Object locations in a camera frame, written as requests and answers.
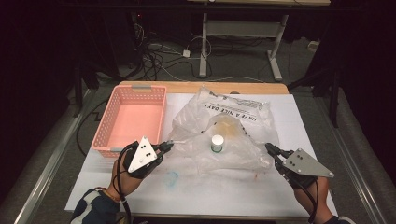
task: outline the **small bottle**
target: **small bottle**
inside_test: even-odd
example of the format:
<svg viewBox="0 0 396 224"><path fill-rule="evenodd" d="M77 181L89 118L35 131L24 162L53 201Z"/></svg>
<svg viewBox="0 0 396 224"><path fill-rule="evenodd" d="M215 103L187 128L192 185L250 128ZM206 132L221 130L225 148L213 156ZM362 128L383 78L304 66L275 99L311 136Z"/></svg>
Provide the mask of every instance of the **small bottle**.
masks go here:
<svg viewBox="0 0 396 224"><path fill-rule="evenodd" d="M224 144L223 136L221 136L219 134L213 135L213 137L212 137L212 146L211 146L212 151L214 151L216 153L221 152L223 144Z"/></svg>

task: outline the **white table leg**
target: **white table leg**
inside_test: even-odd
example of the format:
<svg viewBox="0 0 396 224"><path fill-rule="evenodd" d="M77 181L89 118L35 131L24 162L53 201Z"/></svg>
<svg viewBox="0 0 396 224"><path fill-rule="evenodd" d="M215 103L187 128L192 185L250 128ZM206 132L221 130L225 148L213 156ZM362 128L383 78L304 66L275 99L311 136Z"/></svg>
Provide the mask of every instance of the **white table leg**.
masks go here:
<svg viewBox="0 0 396 224"><path fill-rule="evenodd" d="M286 22L288 21L288 16L289 15L284 15L282 17L282 22L279 24L279 28L278 28L277 34L276 34L274 49L267 51L268 59L270 60L271 68L272 68L274 78L276 81L282 81L282 75L280 74L279 67L277 66L275 56L276 56L277 50L279 48L280 41L282 40L283 32L285 31Z"/></svg>
<svg viewBox="0 0 396 224"><path fill-rule="evenodd" d="M204 13L204 20L202 23L202 49L201 49L201 61L199 65L199 76L206 77L206 37L207 37L207 13Z"/></svg>

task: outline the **hand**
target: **hand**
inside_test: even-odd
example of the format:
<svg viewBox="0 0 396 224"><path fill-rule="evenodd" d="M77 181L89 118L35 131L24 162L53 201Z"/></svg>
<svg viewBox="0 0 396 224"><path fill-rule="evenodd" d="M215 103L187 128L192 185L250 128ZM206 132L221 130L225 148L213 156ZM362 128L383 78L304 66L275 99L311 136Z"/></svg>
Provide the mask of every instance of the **hand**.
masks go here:
<svg viewBox="0 0 396 224"><path fill-rule="evenodd" d="M110 184L106 190L107 193L109 193L111 196L115 197L118 200L120 199L120 195L117 193L117 191L119 191L120 189L118 184L118 178L120 179L121 189L124 196L127 196L132 192L134 192L140 186L140 183L142 183L143 181L143 179L133 178L128 175L128 172L123 167L124 159L125 159L125 154L121 158L120 174L118 176L116 176L118 160L114 161Z"/></svg>
<svg viewBox="0 0 396 224"><path fill-rule="evenodd" d="M332 212L327 206L326 199L329 191L329 180L326 177L318 177L318 191L316 183L308 187L308 192L316 200L318 195L318 209L315 216L315 223L325 223L332 218ZM294 189L294 196L297 202L309 213L312 214L314 205L302 189Z"/></svg>

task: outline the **sleeve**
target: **sleeve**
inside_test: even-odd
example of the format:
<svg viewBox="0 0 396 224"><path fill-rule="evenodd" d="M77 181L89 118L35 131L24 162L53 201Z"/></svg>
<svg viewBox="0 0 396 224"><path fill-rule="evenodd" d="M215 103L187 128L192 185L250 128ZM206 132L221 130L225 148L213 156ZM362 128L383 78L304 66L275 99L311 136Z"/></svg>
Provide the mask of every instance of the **sleeve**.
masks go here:
<svg viewBox="0 0 396 224"><path fill-rule="evenodd" d="M120 205L101 190L90 189L79 200L71 224L113 224Z"/></svg>
<svg viewBox="0 0 396 224"><path fill-rule="evenodd" d="M330 218L324 224L355 224L355 222L353 222L348 217L336 217L336 216L333 216L332 218Z"/></svg>

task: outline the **wrist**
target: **wrist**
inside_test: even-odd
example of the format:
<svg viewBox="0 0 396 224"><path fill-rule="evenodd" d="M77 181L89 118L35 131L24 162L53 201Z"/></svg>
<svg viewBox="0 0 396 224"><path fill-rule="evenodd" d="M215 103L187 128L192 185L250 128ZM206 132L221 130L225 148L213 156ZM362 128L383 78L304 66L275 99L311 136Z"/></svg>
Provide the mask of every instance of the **wrist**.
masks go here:
<svg viewBox="0 0 396 224"><path fill-rule="evenodd" d="M318 204L317 214L315 216L315 223L321 224L326 223L333 217L327 204Z"/></svg>
<svg viewBox="0 0 396 224"><path fill-rule="evenodd" d="M102 192L113 202L119 203L120 202L120 195L112 189L105 189L105 188L100 188Z"/></svg>

